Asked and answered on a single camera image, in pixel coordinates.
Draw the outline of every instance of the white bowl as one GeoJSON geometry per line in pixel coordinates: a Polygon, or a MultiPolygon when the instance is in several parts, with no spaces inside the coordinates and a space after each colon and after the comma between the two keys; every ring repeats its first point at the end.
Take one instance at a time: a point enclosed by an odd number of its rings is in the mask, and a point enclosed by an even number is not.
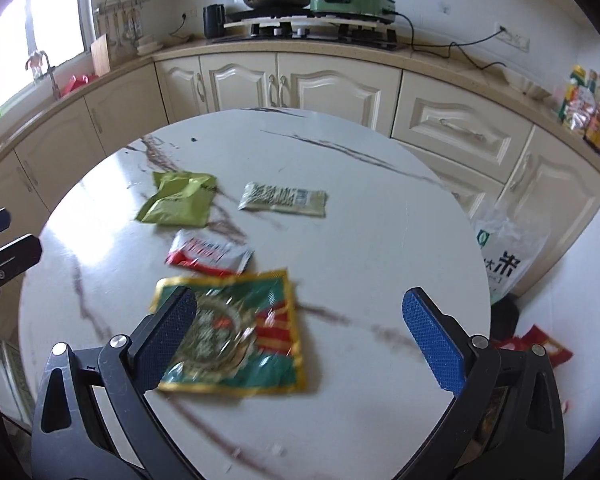
{"type": "Polygon", "coordinates": [[[160,50],[164,45],[154,41],[153,43],[147,43],[138,47],[138,56],[147,56],[160,50]]]}
{"type": "Polygon", "coordinates": [[[145,46],[149,43],[155,43],[153,34],[138,39],[138,46],[145,46]]]}
{"type": "Polygon", "coordinates": [[[551,92],[510,68],[502,67],[502,75],[510,87],[536,101],[542,101],[551,95],[551,92]]]}

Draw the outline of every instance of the window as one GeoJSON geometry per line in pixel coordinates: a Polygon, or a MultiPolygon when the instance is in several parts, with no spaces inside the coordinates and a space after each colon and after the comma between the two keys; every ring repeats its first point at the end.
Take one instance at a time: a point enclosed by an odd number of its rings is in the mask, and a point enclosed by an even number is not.
{"type": "Polygon", "coordinates": [[[44,50],[51,65],[84,51],[78,0],[14,0],[0,16],[0,107],[32,82],[25,62],[44,50]]]}

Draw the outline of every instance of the cabinet handle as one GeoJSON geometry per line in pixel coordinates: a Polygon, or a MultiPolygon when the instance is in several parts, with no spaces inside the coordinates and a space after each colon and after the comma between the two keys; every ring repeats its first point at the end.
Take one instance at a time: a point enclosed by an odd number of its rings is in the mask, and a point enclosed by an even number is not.
{"type": "Polygon", "coordinates": [[[531,153],[527,153],[525,155],[525,159],[522,161],[522,170],[520,171],[520,177],[519,179],[517,179],[516,181],[511,183],[511,186],[509,186],[509,191],[510,192],[515,192],[516,189],[518,188],[518,186],[520,184],[522,184],[522,181],[525,179],[525,175],[526,175],[526,170],[528,170],[529,165],[531,165],[531,159],[532,159],[532,155],[531,153]]]}
{"type": "Polygon", "coordinates": [[[26,160],[24,161],[24,171],[29,176],[29,179],[33,182],[33,185],[38,186],[39,185],[38,180],[36,179],[36,176],[33,174],[33,170],[31,169],[31,166],[29,165],[29,163],[26,160]]]}
{"type": "Polygon", "coordinates": [[[205,82],[202,81],[202,74],[200,72],[198,72],[196,74],[196,79],[198,80],[196,82],[196,90],[198,91],[198,95],[200,96],[200,100],[202,102],[205,102],[205,82]]]}
{"type": "Polygon", "coordinates": [[[462,126],[453,124],[451,121],[449,121],[447,119],[440,119],[440,124],[442,124],[443,126],[445,126],[447,128],[450,128],[451,130],[453,130],[455,132],[458,132],[459,134],[471,136],[478,142],[487,142],[487,137],[485,137],[483,134],[479,134],[477,132],[472,132],[471,130],[469,130],[467,128],[463,128],[462,126]]]}
{"type": "Polygon", "coordinates": [[[100,125],[100,119],[98,118],[98,113],[95,108],[91,109],[91,117],[93,118],[93,124],[95,124],[96,130],[102,135],[102,126],[100,125]]]}
{"type": "Polygon", "coordinates": [[[18,174],[20,175],[20,180],[27,188],[27,191],[29,191],[30,193],[33,193],[33,188],[31,187],[31,184],[29,183],[29,177],[27,177],[27,174],[24,172],[22,167],[19,167],[17,169],[17,171],[18,171],[18,174]]]}
{"type": "Polygon", "coordinates": [[[278,106],[280,108],[286,108],[285,101],[282,97],[282,91],[285,89],[286,77],[280,76],[280,88],[278,88],[278,106]]]}
{"type": "Polygon", "coordinates": [[[275,102],[273,101],[273,94],[271,93],[271,91],[273,90],[273,83],[276,82],[276,76],[274,76],[273,74],[271,74],[269,76],[269,104],[272,107],[277,107],[278,105],[275,104],[275,102]]]}

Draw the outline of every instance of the faucet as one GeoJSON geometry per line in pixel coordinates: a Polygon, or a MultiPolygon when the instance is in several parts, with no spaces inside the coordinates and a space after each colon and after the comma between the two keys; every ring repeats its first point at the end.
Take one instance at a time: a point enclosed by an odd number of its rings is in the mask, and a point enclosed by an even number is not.
{"type": "Polygon", "coordinates": [[[34,81],[42,81],[47,75],[49,79],[51,79],[51,88],[54,93],[54,100],[58,101],[61,98],[60,88],[58,87],[58,83],[56,83],[56,78],[54,77],[54,72],[56,70],[55,66],[51,66],[49,63],[49,56],[46,54],[44,50],[36,50],[29,56],[27,62],[24,64],[24,70],[31,69],[33,72],[34,81]],[[46,59],[46,72],[42,72],[42,59],[46,59]]]}

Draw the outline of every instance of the gas stove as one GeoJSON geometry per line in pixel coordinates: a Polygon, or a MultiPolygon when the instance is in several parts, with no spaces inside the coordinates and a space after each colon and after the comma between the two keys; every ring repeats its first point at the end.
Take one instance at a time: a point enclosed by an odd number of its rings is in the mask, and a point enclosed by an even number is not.
{"type": "Polygon", "coordinates": [[[224,28],[241,28],[243,34],[225,36],[214,43],[245,40],[332,41],[383,50],[398,47],[389,20],[363,14],[314,13],[309,9],[267,8],[227,14],[224,28]]]}

